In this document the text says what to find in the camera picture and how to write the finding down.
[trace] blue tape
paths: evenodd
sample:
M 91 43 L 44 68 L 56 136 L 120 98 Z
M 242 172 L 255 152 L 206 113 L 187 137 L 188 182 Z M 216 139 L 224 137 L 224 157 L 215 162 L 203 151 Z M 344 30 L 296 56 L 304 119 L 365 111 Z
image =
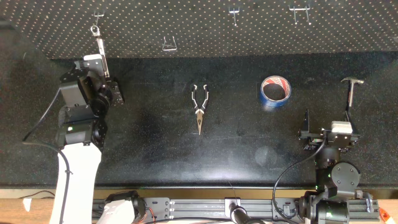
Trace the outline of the blue tape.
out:
M 264 93 L 264 87 L 268 84 L 280 85 L 285 91 L 285 98 L 281 100 L 272 100 L 268 98 Z M 283 77 L 273 75 L 271 77 L 266 78 L 261 84 L 260 100 L 263 106 L 270 106 L 270 107 L 282 106 L 287 102 L 291 94 L 292 94 L 292 88 L 290 86 L 290 83 Z

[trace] black and white pliers handle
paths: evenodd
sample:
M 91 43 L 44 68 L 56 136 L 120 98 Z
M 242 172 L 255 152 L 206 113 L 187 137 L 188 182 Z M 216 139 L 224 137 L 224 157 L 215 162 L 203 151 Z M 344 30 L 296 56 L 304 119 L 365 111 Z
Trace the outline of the black and white pliers handle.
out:
M 201 107 L 199 108 L 197 100 L 196 100 L 196 95 L 197 95 L 197 89 L 198 87 L 196 85 L 193 86 L 193 90 L 192 90 L 192 101 L 193 101 L 193 106 L 194 106 L 194 110 L 195 110 L 195 114 L 201 112 L 202 114 L 205 113 L 207 104 L 209 103 L 209 91 L 207 90 L 207 85 L 203 86 L 203 89 L 205 90 L 205 94 L 206 94 L 206 99 L 203 102 L 203 104 L 201 105 Z

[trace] black tabletop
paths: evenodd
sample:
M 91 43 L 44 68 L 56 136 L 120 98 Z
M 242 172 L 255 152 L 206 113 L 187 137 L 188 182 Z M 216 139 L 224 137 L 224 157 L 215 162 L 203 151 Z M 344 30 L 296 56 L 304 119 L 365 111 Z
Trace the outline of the black tabletop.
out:
M 223 58 L 109 59 L 126 102 L 109 110 L 108 135 L 96 176 L 97 187 L 272 187 L 280 173 L 310 155 L 297 139 L 304 112 L 320 132 L 342 121 L 348 83 L 359 144 L 342 159 L 361 171 L 360 187 L 398 187 L 398 54 L 311 54 Z M 20 141 L 40 118 L 71 60 L 12 61 L 3 64 L 0 186 L 54 187 L 58 160 L 45 148 Z M 286 105 L 264 111 L 261 82 L 286 78 L 292 94 Z M 193 84 L 208 85 L 210 99 L 198 135 L 191 101 Z M 53 142 L 58 99 L 33 138 Z M 315 186 L 309 162 L 291 170 L 281 187 Z

